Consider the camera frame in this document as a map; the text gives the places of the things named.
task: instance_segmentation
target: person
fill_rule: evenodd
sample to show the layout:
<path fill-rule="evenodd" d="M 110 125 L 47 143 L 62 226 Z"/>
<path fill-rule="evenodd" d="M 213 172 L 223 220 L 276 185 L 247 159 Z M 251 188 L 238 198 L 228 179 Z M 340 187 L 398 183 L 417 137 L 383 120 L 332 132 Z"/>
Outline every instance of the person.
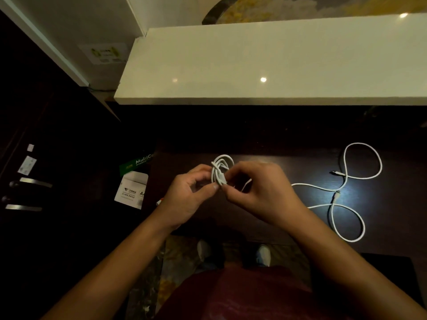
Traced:
<path fill-rule="evenodd" d="M 427 319 L 427 312 L 342 241 L 308 210 L 275 164 L 239 162 L 225 173 L 232 184 L 252 178 L 248 193 L 223 185 L 227 199 L 288 232 L 313 264 L 333 282 L 352 310 L 364 319 Z M 165 238 L 219 189 L 208 180 L 211 167 L 199 165 L 178 175 L 162 203 L 110 255 L 77 283 L 42 318 L 111 319 Z M 165 302 L 160 319 L 345 319 L 318 302 L 281 267 L 225 268 L 193 274 Z"/>

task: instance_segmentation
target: right hand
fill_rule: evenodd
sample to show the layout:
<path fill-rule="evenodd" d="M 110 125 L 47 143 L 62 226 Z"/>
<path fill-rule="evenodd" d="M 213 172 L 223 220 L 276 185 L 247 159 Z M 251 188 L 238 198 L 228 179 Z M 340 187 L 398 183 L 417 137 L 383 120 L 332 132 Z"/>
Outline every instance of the right hand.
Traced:
<path fill-rule="evenodd" d="M 308 210 L 294 192 L 279 165 L 264 162 L 239 162 L 230 168 L 225 178 L 233 183 L 239 174 L 252 178 L 249 193 L 230 185 L 223 185 L 227 199 L 256 217 L 277 226 L 288 223 L 292 217 Z"/>

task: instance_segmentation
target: white card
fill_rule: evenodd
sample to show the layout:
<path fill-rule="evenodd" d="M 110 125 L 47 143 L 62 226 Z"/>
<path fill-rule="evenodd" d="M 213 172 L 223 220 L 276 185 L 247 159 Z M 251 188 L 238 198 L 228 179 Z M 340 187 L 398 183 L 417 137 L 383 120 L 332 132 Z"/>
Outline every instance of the white card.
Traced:
<path fill-rule="evenodd" d="M 18 173 L 28 176 L 36 161 L 37 160 L 35 158 L 30 156 L 25 157 L 24 162 L 22 163 L 21 167 L 19 167 Z"/>
<path fill-rule="evenodd" d="M 145 184 L 137 183 L 123 177 L 114 201 L 141 210 L 146 187 Z"/>

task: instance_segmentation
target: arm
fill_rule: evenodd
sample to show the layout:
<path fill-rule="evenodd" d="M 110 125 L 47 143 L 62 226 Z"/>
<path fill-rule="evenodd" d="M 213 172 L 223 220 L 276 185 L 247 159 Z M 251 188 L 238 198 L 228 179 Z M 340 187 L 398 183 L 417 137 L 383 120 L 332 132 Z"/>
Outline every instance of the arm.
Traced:
<path fill-rule="evenodd" d="M 369 319 L 427 319 L 427 312 L 342 241 L 297 197 L 275 164 L 240 162 L 225 173 L 252 178 L 249 193 L 223 185 L 227 199 L 259 218 L 279 226 L 298 242 L 349 302 Z"/>
<path fill-rule="evenodd" d="M 210 177 L 211 167 L 207 165 L 178 175 L 162 204 L 42 319 L 111 319 L 165 238 L 215 194 L 216 183 L 195 193 L 191 190 L 197 181 Z"/>

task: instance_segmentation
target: left hand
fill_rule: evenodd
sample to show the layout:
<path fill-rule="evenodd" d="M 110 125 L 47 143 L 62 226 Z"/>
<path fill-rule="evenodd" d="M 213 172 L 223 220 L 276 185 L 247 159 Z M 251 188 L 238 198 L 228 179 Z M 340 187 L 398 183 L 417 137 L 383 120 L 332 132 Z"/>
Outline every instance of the left hand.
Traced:
<path fill-rule="evenodd" d="M 191 189 L 196 182 L 210 180 L 211 171 L 212 167 L 200 164 L 188 173 L 175 177 L 163 201 L 152 213 L 162 226 L 171 231 L 176 229 L 190 219 L 200 204 L 216 193 L 219 186 L 215 182 L 205 185 L 197 192 Z"/>

